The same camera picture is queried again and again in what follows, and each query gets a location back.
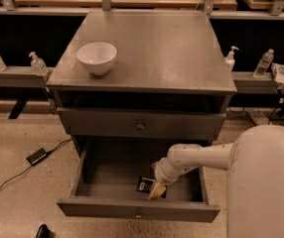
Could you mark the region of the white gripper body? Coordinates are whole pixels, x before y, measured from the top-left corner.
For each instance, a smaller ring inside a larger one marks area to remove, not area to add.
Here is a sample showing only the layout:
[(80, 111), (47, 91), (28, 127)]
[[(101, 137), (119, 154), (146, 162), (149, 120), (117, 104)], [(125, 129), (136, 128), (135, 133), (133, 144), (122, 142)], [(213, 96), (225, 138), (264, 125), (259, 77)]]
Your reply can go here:
[(181, 171), (175, 169), (167, 158), (162, 158), (155, 165), (155, 180), (163, 185), (173, 184), (181, 175)]

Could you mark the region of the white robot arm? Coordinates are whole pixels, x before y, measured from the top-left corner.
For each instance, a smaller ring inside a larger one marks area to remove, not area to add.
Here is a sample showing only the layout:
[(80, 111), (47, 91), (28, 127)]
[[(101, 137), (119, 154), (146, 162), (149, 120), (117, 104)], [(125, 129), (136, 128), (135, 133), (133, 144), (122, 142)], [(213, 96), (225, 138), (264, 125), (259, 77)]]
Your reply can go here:
[(155, 180), (170, 185), (200, 167), (226, 171), (227, 238), (284, 238), (284, 126), (255, 126), (229, 144), (175, 144)]

